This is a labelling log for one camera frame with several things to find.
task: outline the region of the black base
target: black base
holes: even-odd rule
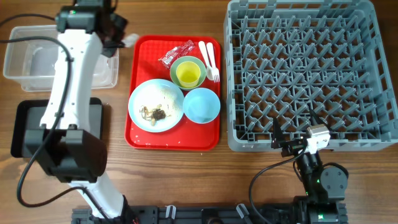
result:
[[[283,203],[264,205],[259,209],[260,213],[277,224],[348,224],[345,204],[333,203],[331,206],[338,208],[333,217],[329,213],[324,215],[324,220],[314,220],[311,216],[318,215],[307,210],[307,206],[300,206],[300,203]],[[155,206],[132,206],[131,210],[138,216],[139,224],[248,224],[238,214],[235,207],[177,207],[175,219],[166,218],[166,207]],[[248,208],[249,218],[253,224],[264,224]],[[75,209],[72,214],[71,224],[102,224],[104,220],[94,218],[91,209]]]
[[[32,154],[24,144],[25,131],[38,129],[40,120],[49,103],[48,100],[25,100],[17,108],[14,134],[11,142],[11,155],[15,158],[31,157]],[[90,133],[101,139],[103,123],[103,106],[98,98],[90,99]]]

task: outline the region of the black tray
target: black tray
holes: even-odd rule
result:
[[[26,129],[37,129],[49,103],[48,100],[25,100],[19,103],[15,118],[14,134],[11,142],[11,155],[15,158],[31,157],[25,147]],[[103,105],[100,99],[90,99],[90,133],[101,139],[103,122]]]

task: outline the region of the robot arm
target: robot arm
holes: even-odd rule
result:
[[[91,198],[81,190],[83,198],[98,218],[126,219],[132,217],[126,199],[115,188],[104,172],[107,152],[105,144],[90,134],[89,104],[95,65],[101,54],[111,57],[121,39],[127,21],[113,13],[110,0],[77,0],[74,6],[65,6],[56,17],[58,40],[67,47],[73,58],[72,72],[63,114],[58,122],[52,143],[37,161],[47,175],[71,187],[84,187]],[[40,121],[41,129],[27,130],[25,143],[33,154],[42,143],[46,130],[56,118],[67,81],[65,52],[59,48],[55,64],[55,78],[49,104]],[[91,199],[95,200],[104,217]]]
[[[314,111],[310,110],[310,115],[313,126],[307,128],[305,136],[291,141],[283,138],[279,123],[274,119],[272,147],[282,148],[282,157],[297,157],[298,169],[307,194],[305,197],[295,197],[291,205],[293,209],[289,210],[292,215],[286,223],[347,223],[345,206],[339,202],[345,199],[348,171],[339,164],[322,163],[318,151],[327,147],[330,129]],[[275,211],[277,210],[263,210],[265,217],[269,219],[281,217],[281,212],[286,212],[284,208],[277,214]]]

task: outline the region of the red tray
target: red tray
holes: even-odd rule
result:
[[[221,65],[221,47],[217,41],[211,37],[185,37],[185,36],[164,36],[147,35],[141,37],[134,49],[132,63],[132,73],[130,82],[130,94],[141,83],[154,79],[162,78],[170,80],[170,70],[167,70],[158,61],[169,50],[184,42],[192,40],[195,48],[188,55],[202,60],[198,43],[199,41],[211,42],[215,47],[215,57],[218,69]],[[213,90],[220,97],[220,83],[215,83],[206,78],[200,86]],[[148,133],[138,128],[132,121],[127,112],[126,130],[124,137],[127,143],[136,149],[164,149],[164,150],[184,150],[184,151],[207,151],[213,149],[220,138],[220,116],[207,124],[196,124],[190,121],[185,115],[181,121],[172,129],[162,133]]]

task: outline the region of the clear plastic container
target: clear plastic container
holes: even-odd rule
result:
[[[22,26],[11,31],[10,39],[42,35],[57,38],[55,25]],[[50,91],[58,60],[58,45],[47,40],[8,44],[3,75],[21,84],[25,91]],[[118,82],[119,51],[112,58],[101,55],[94,69],[92,89],[112,88]]]

